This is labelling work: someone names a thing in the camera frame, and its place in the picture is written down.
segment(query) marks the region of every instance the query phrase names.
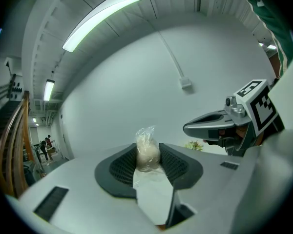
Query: dough in plastic bag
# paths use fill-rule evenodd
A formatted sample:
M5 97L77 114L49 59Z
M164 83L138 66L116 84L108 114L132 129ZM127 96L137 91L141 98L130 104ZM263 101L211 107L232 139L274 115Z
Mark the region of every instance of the dough in plastic bag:
M149 172L159 167L161 154L157 143L152 138L154 126L142 128L136 134L137 169Z

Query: person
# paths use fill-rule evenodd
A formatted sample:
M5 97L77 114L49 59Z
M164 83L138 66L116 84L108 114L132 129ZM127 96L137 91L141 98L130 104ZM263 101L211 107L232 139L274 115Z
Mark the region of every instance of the person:
M50 137L51 137L51 135L48 135L48 138L45 138L45 142L47 143L47 145L48 145L49 147L52 147Z
M45 151L45 148L47 147L47 145L46 145L46 143L45 143L45 141L43 140L42 142L41 142L41 146L40 146L40 150L43 152L43 154L44 154L44 156L45 156L45 159L48 161L49 159L48 159L48 154L47 154L47 152Z

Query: fluorescent light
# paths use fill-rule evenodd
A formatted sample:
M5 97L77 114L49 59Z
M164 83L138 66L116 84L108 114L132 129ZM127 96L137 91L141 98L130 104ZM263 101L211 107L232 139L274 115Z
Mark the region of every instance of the fluorescent light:
M276 49L277 47L270 44L267 48L269 48L269 49Z
M47 80L47 83L45 84L45 88L44 88L43 100L46 100L46 101L50 100L50 96L51 96L53 86L54 86L54 81L53 80Z
M139 0L105 0L94 8L76 26L63 45L63 49L73 52L84 37L100 22L115 13L116 11Z

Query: white ceiling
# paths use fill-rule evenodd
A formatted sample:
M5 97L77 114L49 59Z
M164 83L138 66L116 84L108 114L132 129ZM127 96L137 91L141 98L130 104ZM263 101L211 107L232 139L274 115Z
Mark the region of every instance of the white ceiling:
M37 6L33 8L32 14L35 13L37 16L37 13L41 13L39 16L42 21L37 34L34 35L36 39L31 39L32 52L26 53L27 56L22 53L22 68L23 73L24 70L28 71L30 82L27 86L34 99L42 99L45 81L50 78L51 71L56 65L59 66L55 69L53 77L55 80L53 91L57 92L59 98L77 71L98 49L143 22L141 18L149 20L175 13L198 11L207 16L228 14L238 18L258 41L266 44L272 41L270 33L252 12L246 0L141 0L100 23L73 53L64 51L63 43L71 31L86 14L103 1L53 0L43 12L37 9Z

